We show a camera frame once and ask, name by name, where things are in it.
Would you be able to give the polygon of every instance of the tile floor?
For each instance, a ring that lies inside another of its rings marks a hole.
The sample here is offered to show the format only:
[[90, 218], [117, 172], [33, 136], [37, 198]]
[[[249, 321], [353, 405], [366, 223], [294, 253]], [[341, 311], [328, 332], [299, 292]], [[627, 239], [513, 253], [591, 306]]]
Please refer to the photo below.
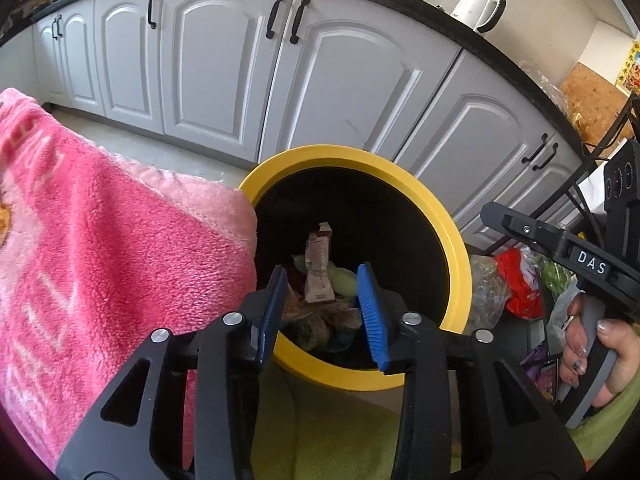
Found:
[[125, 130], [96, 123], [82, 117], [54, 110], [52, 115], [70, 130], [92, 140], [112, 153], [133, 158], [142, 164], [162, 170], [201, 176], [207, 180], [238, 187], [247, 175], [246, 170], [230, 166], [208, 156], [199, 155], [149, 139]]

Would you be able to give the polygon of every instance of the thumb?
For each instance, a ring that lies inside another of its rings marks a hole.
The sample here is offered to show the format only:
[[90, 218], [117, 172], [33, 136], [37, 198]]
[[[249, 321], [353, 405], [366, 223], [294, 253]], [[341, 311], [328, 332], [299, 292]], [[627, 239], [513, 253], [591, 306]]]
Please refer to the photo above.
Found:
[[607, 348], [618, 352], [618, 360], [607, 379], [607, 387], [613, 395], [624, 390], [640, 367], [640, 338], [633, 327], [620, 319], [601, 319], [598, 339]]

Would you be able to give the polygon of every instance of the yellow trash can rim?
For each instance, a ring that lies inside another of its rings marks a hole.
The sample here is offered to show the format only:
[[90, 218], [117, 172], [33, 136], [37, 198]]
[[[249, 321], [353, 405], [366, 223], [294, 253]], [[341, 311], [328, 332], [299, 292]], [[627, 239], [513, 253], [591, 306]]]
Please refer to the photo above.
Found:
[[[388, 160], [356, 148], [315, 144], [272, 156], [242, 181], [240, 189], [254, 207], [274, 184], [311, 168], [334, 167], [374, 176], [404, 194], [424, 214], [440, 239], [449, 266], [449, 302], [440, 328], [462, 333], [471, 308], [471, 270], [458, 228], [439, 200], [414, 176]], [[378, 370], [352, 370], [326, 363], [278, 334], [273, 351], [284, 369], [310, 382], [340, 390], [377, 391], [401, 386], [404, 375], [386, 376]]]

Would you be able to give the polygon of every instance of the pink blanket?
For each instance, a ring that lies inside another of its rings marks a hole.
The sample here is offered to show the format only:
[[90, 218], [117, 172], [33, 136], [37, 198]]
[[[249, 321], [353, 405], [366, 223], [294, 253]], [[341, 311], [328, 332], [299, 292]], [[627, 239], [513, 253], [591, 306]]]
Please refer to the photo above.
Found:
[[0, 402], [49, 467], [157, 327], [206, 326], [255, 289], [242, 192], [110, 155], [0, 94]]

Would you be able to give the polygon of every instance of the wooden board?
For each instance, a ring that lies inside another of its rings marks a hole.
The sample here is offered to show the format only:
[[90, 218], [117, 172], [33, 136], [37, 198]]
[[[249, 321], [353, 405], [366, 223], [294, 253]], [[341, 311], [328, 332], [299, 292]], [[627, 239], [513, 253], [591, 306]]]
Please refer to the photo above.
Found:
[[[615, 85], [582, 63], [576, 63], [560, 85], [560, 90], [566, 96], [571, 112], [579, 112], [582, 115], [577, 130], [580, 138], [590, 144], [600, 142], [627, 100], [626, 95]], [[618, 140], [633, 136], [634, 131], [627, 123]], [[602, 156], [609, 156], [616, 145], [602, 152]]]

